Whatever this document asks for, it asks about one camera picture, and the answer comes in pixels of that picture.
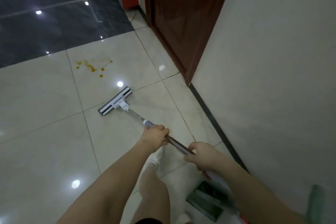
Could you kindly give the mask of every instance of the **door frame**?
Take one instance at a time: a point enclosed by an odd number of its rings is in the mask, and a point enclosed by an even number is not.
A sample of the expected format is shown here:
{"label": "door frame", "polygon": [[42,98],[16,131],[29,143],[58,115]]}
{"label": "door frame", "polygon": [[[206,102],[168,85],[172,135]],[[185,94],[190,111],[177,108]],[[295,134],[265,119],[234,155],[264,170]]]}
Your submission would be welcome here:
{"label": "door frame", "polygon": [[194,54],[194,58],[191,62],[191,65],[188,68],[184,68],[182,63],[180,62],[179,58],[170,47],[169,43],[166,41],[165,37],[158,31],[158,29],[153,25],[154,21],[154,14],[152,13],[153,9],[153,0],[145,0],[145,7],[146,7],[146,18],[148,26],[153,30],[154,34],[160,40],[163,47],[166,49],[167,53],[175,63],[177,69],[180,71],[182,76],[185,79],[185,83],[187,86],[191,83],[191,79],[193,78],[197,66],[201,60],[203,55],[204,49],[208,43],[212,30],[216,24],[217,18],[221,12],[222,6],[225,0],[216,0],[213,4],[213,8],[211,10],[211,14],[208,17],[208,23],[205,24],[205,27],[202,29],[202,37],[201,40],[198,42],[198,47],[196,53]]}

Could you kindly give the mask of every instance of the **yellow stain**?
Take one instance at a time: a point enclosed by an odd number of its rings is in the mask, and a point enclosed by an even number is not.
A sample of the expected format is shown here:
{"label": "yellow stain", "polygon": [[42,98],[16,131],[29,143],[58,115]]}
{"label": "yellow stain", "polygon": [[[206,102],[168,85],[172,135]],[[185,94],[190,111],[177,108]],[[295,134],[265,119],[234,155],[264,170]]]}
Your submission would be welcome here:
{"label": "yellow stain", "polygon": [[90,68],[92,73],[97,70],[93,66],[91,66],[87,60],[84,60],[84,65],[86,65],[86,67]]}

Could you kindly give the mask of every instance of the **brown wooden door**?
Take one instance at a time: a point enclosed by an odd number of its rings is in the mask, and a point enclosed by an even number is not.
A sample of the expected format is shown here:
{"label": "brown wooden door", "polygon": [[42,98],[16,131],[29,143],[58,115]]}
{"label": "brown wooden door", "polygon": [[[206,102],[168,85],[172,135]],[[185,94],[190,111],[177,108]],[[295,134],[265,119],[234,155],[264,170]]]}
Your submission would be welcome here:
{"label": "brown wooden door", "polygon": [[151,27],[187,84],[196,70],[223,2],[224,0],[146,0]]}

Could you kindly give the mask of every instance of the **leg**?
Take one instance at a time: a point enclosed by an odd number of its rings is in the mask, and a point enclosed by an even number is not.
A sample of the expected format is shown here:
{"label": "leg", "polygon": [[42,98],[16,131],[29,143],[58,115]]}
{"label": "leg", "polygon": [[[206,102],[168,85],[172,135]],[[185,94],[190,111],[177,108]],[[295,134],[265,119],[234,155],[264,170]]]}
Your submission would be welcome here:
{"label": "leg", "polygon": [[145,218],[153,218],[163,224],[170,224],[170,201],[166,185],[157,178],[155,166],[145,167],[140,180],[142,201],[135,212],[131,224]]}

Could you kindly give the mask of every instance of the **mop handle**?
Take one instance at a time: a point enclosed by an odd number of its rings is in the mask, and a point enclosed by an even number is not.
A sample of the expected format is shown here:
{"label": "mop handle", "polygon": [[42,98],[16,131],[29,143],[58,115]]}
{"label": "mop handle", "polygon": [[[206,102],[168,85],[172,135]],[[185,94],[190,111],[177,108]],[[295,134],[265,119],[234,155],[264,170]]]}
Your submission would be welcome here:
{"label": "mop handle", "polygon": [[[149,120],[144,120],[143,123],[144,123],[145,126],[148,126],[149,128],[154,126],[154,123],[149,121]],[[166,135],[165,139],[168,141],[168,143],[172,144],[182,154],[184,154],[184,155],[195,154],[191,150],[189,150],[187,147],[185,147],[183,144],[176,141],[171,136]],[[219,176],[217,173],[215,173],[213,171],[205,171],[205,172],[212,180],[220,183],[223,187],[229,189],[229,186],[226,184],[225,180],[221,176]]]}

